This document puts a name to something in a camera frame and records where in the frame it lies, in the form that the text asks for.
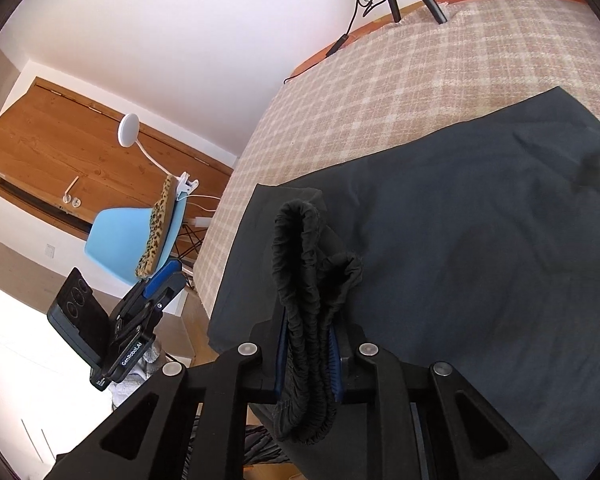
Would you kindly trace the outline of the light blue chair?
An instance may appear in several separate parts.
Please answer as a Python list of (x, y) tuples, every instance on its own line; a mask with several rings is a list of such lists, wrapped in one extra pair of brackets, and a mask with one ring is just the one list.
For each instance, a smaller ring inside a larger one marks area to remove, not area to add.
[(134, 285), (137, 263), (148, 242), (151, 208), (109, 208), (97, 214), (84, 252), (109, 274)]

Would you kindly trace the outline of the pink plaid bed blanket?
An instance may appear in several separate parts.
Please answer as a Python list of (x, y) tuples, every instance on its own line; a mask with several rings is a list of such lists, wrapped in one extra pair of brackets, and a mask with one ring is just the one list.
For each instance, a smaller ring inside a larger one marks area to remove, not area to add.
[(212, 310), (254, 188), (562, 87), (600, 121), (600, 21), (570, 0), (468, 0), (371, 32), (280, 88), (230, 176), (194, 266)]

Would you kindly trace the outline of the zebra striped garment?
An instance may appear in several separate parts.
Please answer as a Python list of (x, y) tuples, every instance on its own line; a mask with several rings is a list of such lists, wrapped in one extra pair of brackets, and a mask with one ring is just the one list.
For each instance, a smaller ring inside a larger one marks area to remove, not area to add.
[[(190, 459), (192, 458), (194, 443), (204, 406), (200, 404), (196, 411), (192, 434), (190, 435), (187, 455), (183, 466), (182, 478), (188, 478)], [(247, 408), (245, 430), (245, 452), (242, 464), (246, 467), (259, 465), (290, 464), (291, 460), (279, 447), (272, 434), (263, 426), (258, 416), (251, 408)]]

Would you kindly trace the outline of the black pants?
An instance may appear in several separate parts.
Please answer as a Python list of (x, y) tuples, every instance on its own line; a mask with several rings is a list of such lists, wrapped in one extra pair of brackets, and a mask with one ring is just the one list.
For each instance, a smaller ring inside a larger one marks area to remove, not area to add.
[(600, 478), (600, 122), (555, 88), (247, 195), (208, 335), (273, 313), (274, 219), (314, 203), (362, 261), (353, 322), (455, 366), (559, 478)]

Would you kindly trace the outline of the leopard print cloth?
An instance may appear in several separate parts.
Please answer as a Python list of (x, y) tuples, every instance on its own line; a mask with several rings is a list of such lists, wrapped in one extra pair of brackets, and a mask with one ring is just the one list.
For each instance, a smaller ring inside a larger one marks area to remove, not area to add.
[(167, 176), (166, 180), (163, 181), (160, 196), (151, 208), (148, 240), (135, 269), (136, 277), (141, 280), (149, 278), (158, 268), (159, 258), (173, 216), (175, 191), (175, 178)]

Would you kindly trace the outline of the white clip lamp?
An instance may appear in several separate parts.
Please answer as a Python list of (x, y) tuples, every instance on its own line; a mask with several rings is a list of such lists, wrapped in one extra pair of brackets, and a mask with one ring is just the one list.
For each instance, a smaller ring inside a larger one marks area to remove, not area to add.
[(184, 171), (182, 174), (177, 176), (172, 174), (170, 170), (167, 170), (165, 166), (162, 166), (157, 159), (154, 159), (151, 154), (148, 153), (146, 148), (143, 147), (140, 142), (140, 118), (135, 114), (125, 114), (119, 122), (117, 130), (118, 143), (122, 148), (132, 148), (136, 145), (140, 152), (157, 168), (159, 168), (166, 176), (172, 177), (178, 184), (176, 186), (176, 197), (180, 197), (182, 194), (192, 196), (199, 186), (197, 179), (192, 180), (190, 175)]

